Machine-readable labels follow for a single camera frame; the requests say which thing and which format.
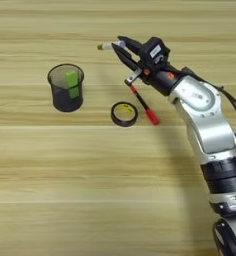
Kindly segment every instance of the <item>wooden table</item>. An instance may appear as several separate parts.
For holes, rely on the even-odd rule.
[[[170,61],[236,97],[236,1],[0,0],[0,256],[217,255],[217,219],[174,107],[137,83],[153,127],[99,43],[163,38]],[[48,71],[83,68],[84,105],[52,106]],[[111,106],[139,120],[115,126]],[[236,115],[224,100],[236,128]]]

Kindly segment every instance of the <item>green object in cup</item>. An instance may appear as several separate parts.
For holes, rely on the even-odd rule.
[[[75,70],[70,70],[66,72],[66,83],[69,87],[69,95],[71,99],[79,97],[78,81],[78,72],[76,72]]]

